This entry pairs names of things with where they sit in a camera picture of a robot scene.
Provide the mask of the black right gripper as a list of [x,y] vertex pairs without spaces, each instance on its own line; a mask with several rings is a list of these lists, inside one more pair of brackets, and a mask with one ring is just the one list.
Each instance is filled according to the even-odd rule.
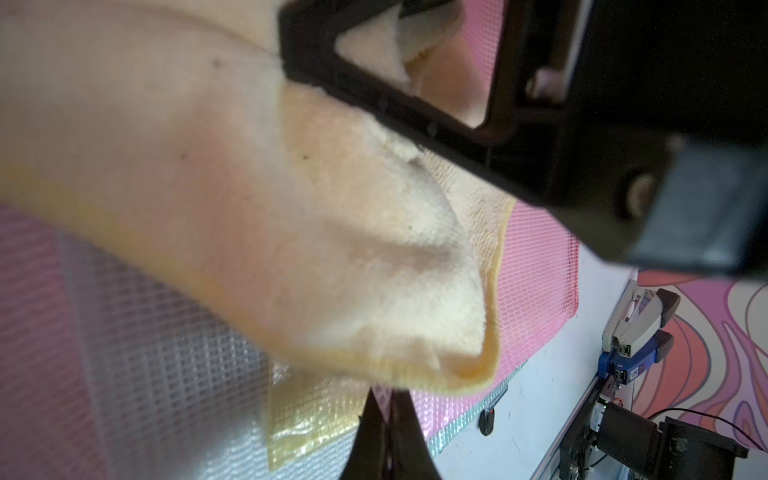
[[536,1],[533,204],[600,258],[767,275],[767,5]]

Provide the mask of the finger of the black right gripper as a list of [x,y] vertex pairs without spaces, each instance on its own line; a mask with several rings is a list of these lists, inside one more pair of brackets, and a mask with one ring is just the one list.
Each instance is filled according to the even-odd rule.
[[415,13],[421,1],[294,1],[278,15],[286,76],[372,114],[407,137],[523,201],[564,203],[558,142],[564,108],[524,94],[537,61],[549,56],[561,1],[509,1],[483,123],[470,127],[443,110],[364,71],[336,51],[344,33],[388,10]]

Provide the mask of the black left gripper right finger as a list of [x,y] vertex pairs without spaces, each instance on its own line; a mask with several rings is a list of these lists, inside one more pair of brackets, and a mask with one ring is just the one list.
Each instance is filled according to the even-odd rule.
[[389,479],[441,479],[427,448],[408,391],[392,392],[388,428]]

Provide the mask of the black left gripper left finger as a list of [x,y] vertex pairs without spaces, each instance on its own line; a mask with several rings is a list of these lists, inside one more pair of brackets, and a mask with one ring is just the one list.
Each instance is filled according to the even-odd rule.
[[390,478],[389,430],[373,392],[366,398],[357,433],[341,480]]

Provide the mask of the pink mesh document bag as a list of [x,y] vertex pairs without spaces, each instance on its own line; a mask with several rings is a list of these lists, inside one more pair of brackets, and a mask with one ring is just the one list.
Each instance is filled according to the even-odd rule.
[[431,449],[442,449],[498,401],[516,371],[572,318],[579,303],[579,244],[546,211],[513,202],[495,280],[501,357],[490,388],[471,396],[412,395]]

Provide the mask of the yellow microfiber cloth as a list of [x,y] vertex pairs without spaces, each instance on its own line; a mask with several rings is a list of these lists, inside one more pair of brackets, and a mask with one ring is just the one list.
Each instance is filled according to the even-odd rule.
[[3,2],[2,202],[292,365],[485,388],[513,199],[287,79],[281,7]]

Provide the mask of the yellow mesh document bag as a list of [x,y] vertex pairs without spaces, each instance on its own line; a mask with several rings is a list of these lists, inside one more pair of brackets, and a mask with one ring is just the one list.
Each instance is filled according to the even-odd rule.
[[355,430],[369,386],[271,363],[266,443],[277,471]]

